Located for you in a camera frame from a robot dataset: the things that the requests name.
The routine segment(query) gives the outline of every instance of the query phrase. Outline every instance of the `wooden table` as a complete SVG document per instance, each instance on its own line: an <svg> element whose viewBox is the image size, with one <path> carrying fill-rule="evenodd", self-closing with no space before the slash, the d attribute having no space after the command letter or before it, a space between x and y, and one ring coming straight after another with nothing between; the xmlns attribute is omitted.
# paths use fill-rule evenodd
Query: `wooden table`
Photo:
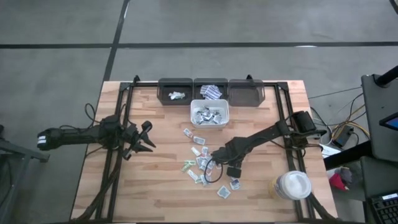
<svg viewBox="0 0 398 224"><path fill-rule="evenodd" d="M310 111L303 81L288 83L294 111ZM104 83L96 120L114 113L119 84L120 82ZM266 99L258 108L230 106L230 120L223 129L195 129L190 122L189 106L162 106L156 93L155 87L135 87L133 91L129 119L140 127L145 120L152 122L154 127L149 137L157 147L152 153L133 154L129 161L123 161L114 222L296 220L292 201L275 200L268 193L268 183L289 171L285 151L273 143L258 146L246 156L240 178L241 188L232 191L227 199L216 194L222 185L230 189L227 175L224 174L219 182L204 187L195 184L187 173L180 171L184 160L195 159L190 148L195 146L201 149L201 146L183 134L185 128L190 129L194 135L205 138L206 146L214 151L233 136L247 136L272 126L279 120L273 88L265 87ZM92 144L88 147L88 152L96 148L98 145ZM106 151L103 150L86 158L72 218L81 215L98 193L105 157ZM307 148L304 161L315 196L336 217L335 203L319 148ZM192 171L200 174L196 166L192 167ZM214 169L212 177L216 178L218 174L219 170ZM108 199L109 195L105 200L105 211L108 209Z"/></svg>

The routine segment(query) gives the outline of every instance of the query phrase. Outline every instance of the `keyboard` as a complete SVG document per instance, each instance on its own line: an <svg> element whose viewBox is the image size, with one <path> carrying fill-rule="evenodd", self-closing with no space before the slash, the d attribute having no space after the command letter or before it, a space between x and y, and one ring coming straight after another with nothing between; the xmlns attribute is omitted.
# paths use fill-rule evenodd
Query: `keyboard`
<svg viewBox="0 0 398 224"><path fill-rule="evenodd" d="M398 192L370 198L377 224L398 223Z"/></svg>

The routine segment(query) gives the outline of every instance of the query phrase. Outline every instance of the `white container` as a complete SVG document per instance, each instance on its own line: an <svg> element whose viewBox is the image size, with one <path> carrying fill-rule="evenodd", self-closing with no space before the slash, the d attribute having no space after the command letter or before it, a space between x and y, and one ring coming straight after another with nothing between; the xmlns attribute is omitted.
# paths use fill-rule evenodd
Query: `white container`
<svg viewBox="0 0 398 224"><path fill-rule="evenodd" d="M223 120L221 124L195 124L193 116L203 107L211 110L218 110ZM223 128L229 121L229 105L226 100L192 100L191 101L191 122L195 128Z"/></svg>
<svg viewBox="0 0 398 224"><path fill-rule="evenodd" d="M290 171L275 178L269 184L269 193L274 198L301 200L311 193L312 185L306 173Z"/></svg>

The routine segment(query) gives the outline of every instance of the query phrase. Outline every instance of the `red object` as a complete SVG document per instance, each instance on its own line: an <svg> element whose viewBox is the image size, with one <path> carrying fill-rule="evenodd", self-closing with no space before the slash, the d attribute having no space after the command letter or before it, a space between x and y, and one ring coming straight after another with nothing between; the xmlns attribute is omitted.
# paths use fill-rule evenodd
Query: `red object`
<svg viewBox="0 0 398 224"><path fill-rule="evenodd" d="M340 174L334 174L332 177L330 177L329 183L337 189L346 190L343 181L341 180Z"/></svg>

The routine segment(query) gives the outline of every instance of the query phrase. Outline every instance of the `concrete floor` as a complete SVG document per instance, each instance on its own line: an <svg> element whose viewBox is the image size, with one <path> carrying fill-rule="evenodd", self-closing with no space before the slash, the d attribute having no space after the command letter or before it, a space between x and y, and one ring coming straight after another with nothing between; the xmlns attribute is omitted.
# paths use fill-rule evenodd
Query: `concrete floor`
<svg viewBox="0 0 398 224"><path fill-rule="evenodd" d="M0 44L113 41L123 0L0 0ZM386 0L131 0L121 42L398 41L398 15ZM109 49L0 49L0 123L5 137L35 148L39 131L86 126L84 104L96 104ZM119 49L110 80L163 77L304 80L308 96L360 86L360 76L397 65L398 47ZM353 90L310 100L325 120ZM366 118L358 120L366 125ZM68 220L85 146L32 162L19 194L16 223ZM339 216L361 221L361 203L335 194Z"/></svg>

